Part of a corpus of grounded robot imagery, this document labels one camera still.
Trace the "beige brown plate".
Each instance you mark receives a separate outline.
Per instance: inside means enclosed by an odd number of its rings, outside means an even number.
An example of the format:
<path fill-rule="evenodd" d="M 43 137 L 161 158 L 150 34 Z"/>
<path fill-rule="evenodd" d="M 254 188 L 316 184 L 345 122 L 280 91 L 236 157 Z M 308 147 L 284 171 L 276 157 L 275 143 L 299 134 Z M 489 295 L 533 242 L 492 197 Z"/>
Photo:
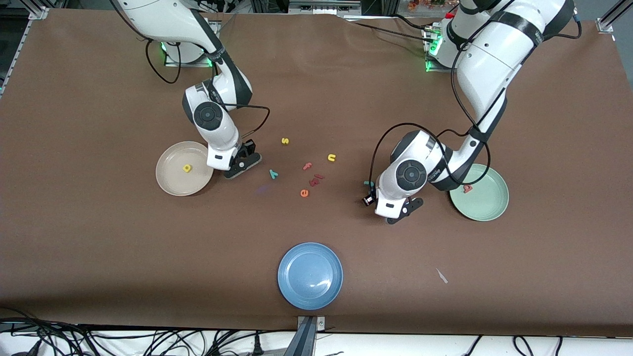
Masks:
<path fill-rule="evenodd" d="M 208 150 L 201 143 L 176 143 L 160 156 L 156 165 L 156 180 L 164 192 L 172 196 L 189 196 L 201 191 L 212 179 L 214 169 L 206 165 Z M 185 173 L 182 167 L 192 165 Z"/>

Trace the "blue plate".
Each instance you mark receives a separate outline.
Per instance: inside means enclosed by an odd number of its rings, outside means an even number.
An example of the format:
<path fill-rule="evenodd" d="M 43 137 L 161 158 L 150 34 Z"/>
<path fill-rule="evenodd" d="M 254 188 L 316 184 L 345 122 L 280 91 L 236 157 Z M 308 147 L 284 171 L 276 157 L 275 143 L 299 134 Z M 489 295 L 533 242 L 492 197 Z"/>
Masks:
<path fill-rule="evenodd" d="M 287 302 L 302 310 L 316 311 L 337 298 L 344 273 L 332 249 L 320 243 L 305 242 L 283 255 L 276 279 Z"/>

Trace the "light green plate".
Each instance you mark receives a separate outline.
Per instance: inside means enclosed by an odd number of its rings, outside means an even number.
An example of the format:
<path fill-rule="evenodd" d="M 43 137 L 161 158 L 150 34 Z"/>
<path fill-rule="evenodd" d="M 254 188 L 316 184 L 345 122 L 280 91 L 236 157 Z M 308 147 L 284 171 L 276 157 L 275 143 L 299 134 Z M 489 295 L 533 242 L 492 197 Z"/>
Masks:
<path fill-rule="evenodd" d="M 488 222 L 502 216 L 508 207 L 509 190 L 504 178 L 489 168 L 483 178 L 472 184 L 472 191 L 464 194 L 463 185 L 449 192 L 454 207 L 463 216 Z"/>

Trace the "brown table cover sheet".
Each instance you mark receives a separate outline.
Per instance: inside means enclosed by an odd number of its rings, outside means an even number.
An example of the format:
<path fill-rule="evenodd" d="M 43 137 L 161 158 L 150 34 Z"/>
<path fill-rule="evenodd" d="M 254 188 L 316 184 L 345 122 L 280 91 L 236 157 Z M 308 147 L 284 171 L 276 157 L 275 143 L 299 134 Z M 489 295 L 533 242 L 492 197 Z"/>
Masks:
<path fill-rule="evenodd" d="M 344 268 L 318 311 L 336 332 L 633 336 L 633 91 L 614 41 L 583 28 L 541 45 L 508 88 L 489 140 L 506 212 L 468 220 L 426 185 L 423 207 L 389 225 L 362 204 L 380 136 L 470 125 L 411 39 L 330 14 L 229 17 L 220 38 L 252 102 L 271 108 L 253 135 L 263 159 L 174 197 L 155 166 L 201 140 L 181 99 L 210 70 L 163 83 L 117 13 L 52 9 L 0 99 L 0 306 L 67 323 L 294 329 L 302 311 L 277 269 L 314 241 Z"/>

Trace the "grey metal equipment box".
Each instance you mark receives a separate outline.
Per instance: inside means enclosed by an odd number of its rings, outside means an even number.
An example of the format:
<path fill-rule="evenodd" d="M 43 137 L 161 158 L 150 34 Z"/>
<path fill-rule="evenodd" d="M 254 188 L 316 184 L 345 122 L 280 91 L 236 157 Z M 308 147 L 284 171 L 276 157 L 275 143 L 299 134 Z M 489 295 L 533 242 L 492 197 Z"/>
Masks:
<path fill-rule="evenodd" d="M 361 16 L 361 0 L 289 0 L 289 14 L 335 14 Z"/>

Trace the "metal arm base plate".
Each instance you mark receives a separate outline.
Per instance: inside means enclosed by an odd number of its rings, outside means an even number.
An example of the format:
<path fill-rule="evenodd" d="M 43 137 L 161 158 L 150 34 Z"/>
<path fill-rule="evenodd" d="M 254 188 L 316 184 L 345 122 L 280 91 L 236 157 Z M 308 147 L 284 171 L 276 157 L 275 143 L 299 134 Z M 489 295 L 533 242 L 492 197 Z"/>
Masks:
<path fill-rule="evenodd" d="M 161 49 L 165 54 L 165 67 L 213 67 L 212 61 L 206 56 L 203 48 L 192 43 L 180 43 L 179 46 L 170 43 L 161 43 Z"/>
<path fill-rule="evenodd" d="M 426 71 L 449 72 L 456 56 L 455 44 L 445 38 L 441 27 L 425 26 L 421 33 L 430 39 L 424 45 Z"/>

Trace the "aluminium frame profile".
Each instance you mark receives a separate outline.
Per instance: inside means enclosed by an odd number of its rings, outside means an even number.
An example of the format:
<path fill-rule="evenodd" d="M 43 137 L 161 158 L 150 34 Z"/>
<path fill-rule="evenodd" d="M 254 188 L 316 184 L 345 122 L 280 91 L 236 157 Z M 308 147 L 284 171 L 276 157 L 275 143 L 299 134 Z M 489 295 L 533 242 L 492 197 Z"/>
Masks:
<path fill-rule="evenodd" d="M 617 0 L 608 11 L 595 21 L 599 33 L 613 33 L 613 25 L 628 10 L 633 9 L 633 0 Z"/>
<path fill-rule="evenodd" d="M 33 23 L 45 19 L 50 9 L 41 0 L 19 2 L 22 7 L 0 7 L 0 98 L 6 91 Z"/>

